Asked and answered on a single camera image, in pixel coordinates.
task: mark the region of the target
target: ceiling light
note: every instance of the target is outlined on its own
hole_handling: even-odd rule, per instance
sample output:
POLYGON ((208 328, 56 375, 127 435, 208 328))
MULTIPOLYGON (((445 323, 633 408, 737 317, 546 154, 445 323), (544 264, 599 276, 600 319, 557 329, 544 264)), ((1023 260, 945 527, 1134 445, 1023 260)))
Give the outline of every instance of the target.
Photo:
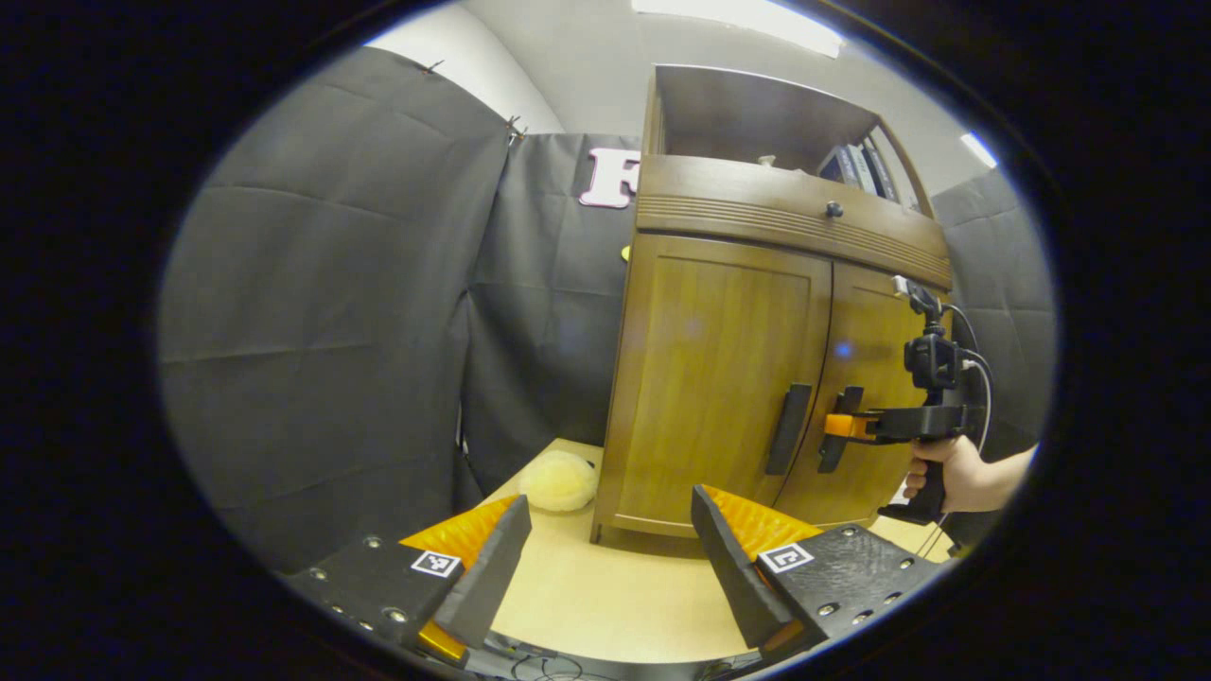
POLYGON ((823 25, 767 0, 631 0, 636 12, 693 17, 747 28, 837 58, 842 39, 823 25))
POLYGON ((983 161, 986 166, 991 168, 997 167, 997 159, 992 158, 992 154, 988 153, 988 149, 985 149, 985 145, 976 139, 975 135, 969 132, 959 139, 962 139, 963 143, 968 145, 968 149, 971 149, 971 153, 975 154, 977 159, 983 161))

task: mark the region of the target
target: cabinet door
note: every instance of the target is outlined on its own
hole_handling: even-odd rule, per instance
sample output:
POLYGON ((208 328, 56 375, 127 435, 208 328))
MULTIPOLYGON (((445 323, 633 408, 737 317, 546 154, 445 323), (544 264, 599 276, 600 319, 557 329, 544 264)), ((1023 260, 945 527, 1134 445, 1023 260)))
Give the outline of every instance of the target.
POLYGON ((770 443, 790 385, 820 380, 832 264, 638 234, 630 267, 597 520, 694 537, 694 485, 777 496, 770 443))
POLYGON ((817 473, 825 416, 846 385, 863 389, 862 408, 924 404, 925 391, 913 387, 903 368, 903 344, 924 327, 924 315, 894 297, 890 274, 833 265, 832 324, 819 399, 775 509, 821 527, 874 521, 876 510, 903 481, 912 459, 909 447, 849 442, 833 473, 817 473))

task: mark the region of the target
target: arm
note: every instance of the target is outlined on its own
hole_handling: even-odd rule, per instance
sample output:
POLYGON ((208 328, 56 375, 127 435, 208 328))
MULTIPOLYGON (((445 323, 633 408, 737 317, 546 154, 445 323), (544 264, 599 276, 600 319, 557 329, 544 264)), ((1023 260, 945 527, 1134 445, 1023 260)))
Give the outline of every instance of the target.
POLYGON ((1038 445, 997 463, 985 463, 966 436, 937 442, 913 442, 913 460, 908 467, 905 497, 911 499, 925 486, 925 462, 942 465, 946 500, 942 511, 989 511, 1009 502, 1026 469, 1034 458, 1038 445))

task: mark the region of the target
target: cabinet door handle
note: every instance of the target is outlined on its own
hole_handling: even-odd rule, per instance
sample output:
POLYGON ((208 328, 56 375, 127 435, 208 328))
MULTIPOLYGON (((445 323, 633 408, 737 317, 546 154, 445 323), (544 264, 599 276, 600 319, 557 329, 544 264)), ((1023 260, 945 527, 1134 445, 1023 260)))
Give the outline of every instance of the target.
POLYGON ((765 463, 765 475, 786 475, 794 457, 794 445, 799 440, 799 430, 808 418, 808 402, 811 399, 811 387, 807 383, 792 383, 782 400, 782 416, 777 418, 774 429, 774 441, 769 446, 769 462, 765 463))

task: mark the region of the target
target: black handle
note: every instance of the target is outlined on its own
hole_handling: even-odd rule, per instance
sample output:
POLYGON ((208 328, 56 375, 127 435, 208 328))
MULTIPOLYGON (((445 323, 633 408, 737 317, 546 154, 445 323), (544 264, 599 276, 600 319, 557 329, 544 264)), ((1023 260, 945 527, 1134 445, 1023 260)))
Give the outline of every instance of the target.
POLYGON ((811 400, 811 387, 805 383, 792 383, 782 400, 782 416, 777 418, 774 441, 769 446, 769 460, 765 463, 765 475, 786 475, 794 457, 794 445, 799 440, 799 430, 808 418, 808 402, 811 400))
POLYGON ((942 464, 925 462, 925 486, 917 490, 917 496, 907 504, 891 504, 879 509, 879 515, 912 522, 929 525, 942 517, 942 500, 946 487, 942 485, 942 464))

